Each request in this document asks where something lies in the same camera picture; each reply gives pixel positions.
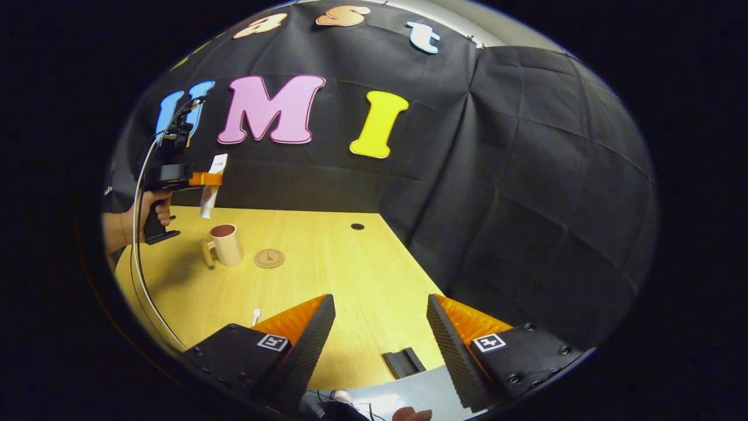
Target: table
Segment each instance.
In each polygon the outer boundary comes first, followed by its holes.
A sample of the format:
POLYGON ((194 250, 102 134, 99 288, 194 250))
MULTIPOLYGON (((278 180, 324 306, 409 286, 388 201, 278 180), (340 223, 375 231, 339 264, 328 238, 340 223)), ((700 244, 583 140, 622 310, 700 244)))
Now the table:
MULTIPOLYGON (((428 295, 442 292, 377 213, 216 208, 203 219, 200 208, 186 206, 172 206, 171 213, 177 218, 168 229, 182 234, 143 244, 141 263, 151 299, 186 347, 229 323, 250 327, 254 309, 261 309, 262 321, 333 294, 335 322, 309 388, 394 381, 382 354, 408 347, 427 370, 444 364, 426 320, 428 295), (199 240, 209 240, 209 230, 224 223, 236 225, 244 257, 234 267, 216 261, 210 270, 199 240), (364 229, 354 230, 354 223, 364 229), (276 268, 258 267, 253 257, 261 249, 279 249, 286 260, 276 268)), ((129 263, 130 246, 116 268, 128 303, 151 334, 169 338, 134 269, 132 281, 129 263)))

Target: cream mug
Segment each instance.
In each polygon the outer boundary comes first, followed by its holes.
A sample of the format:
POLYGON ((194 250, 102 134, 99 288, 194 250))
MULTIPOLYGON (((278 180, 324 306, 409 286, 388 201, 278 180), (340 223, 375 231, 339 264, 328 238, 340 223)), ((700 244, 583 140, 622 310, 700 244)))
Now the cream mug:
POLYGON ((242 262, 242 248, 239 246, 239 236, 236 233, 236 226, 232 224, 218 225, 210 230, 211 241, 200 240, 200 248, 203 250, 205 263, 213 269, 213 257, 210 250, 215 248, 215 254, 218 260, 224 266, 236 266, 242 262))

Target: human hand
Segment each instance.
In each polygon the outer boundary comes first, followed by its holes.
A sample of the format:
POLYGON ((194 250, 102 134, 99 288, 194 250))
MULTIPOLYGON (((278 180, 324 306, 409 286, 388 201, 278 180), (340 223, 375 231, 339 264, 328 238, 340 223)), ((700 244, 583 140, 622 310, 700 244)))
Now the human hand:
POLYGON ((416 412, 413 407, 400 408, 392 415, 392 421, 430 421, 431 410, 416 412))
MULTIPOLYGON (((169 210, 171 205, 171 194, 172 192, 169 190, 153 190, 143 193, 143 206, 141 207, 139 227, 141 241, 145 240, 143 228, 145 227, 145 221, 150 213, 150 206, 153 205, 154 202, 162 199, 164 200, 164 203, 156 206, 156 215, 159 218, 161 225, 167 226, 171 223, 171 212, 169 210)), ((135 206, 133 205, 122 215, 123 227, 126 230, 125 235, 129 243, 132 242, 132 212, 134 209, 135 206)))

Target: toothpaste tube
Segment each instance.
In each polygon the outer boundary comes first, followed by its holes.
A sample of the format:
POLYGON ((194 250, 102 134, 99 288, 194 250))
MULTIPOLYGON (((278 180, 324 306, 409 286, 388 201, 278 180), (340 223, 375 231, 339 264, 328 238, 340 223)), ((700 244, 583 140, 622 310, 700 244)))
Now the toothpaste tube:
MULTIPOLYGON (((223 174, 226 168, 229 154, 216 155, 213 158, 213 165, 210 166, 208 173, 223 174)), ((220 186, 205 186, 203 188, 203 197, 200 199, 200 218, 210 219, 210 211, 213 210, 215 197, 218 195, 220 186)))

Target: yellow letter i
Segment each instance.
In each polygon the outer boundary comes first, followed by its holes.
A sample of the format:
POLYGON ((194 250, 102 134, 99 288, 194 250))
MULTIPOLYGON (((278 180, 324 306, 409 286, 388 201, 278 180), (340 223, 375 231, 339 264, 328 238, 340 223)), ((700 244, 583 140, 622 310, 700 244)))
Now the yellow letter i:
POLYGON ((392 126, 401 111, 408 109, 408 101, 395 94, 382 91, 371 91, 367 99, 372 104, 364 128, 357 140, 351 143, 351 152, 372 158, 390 156, 387 139, 392 126))

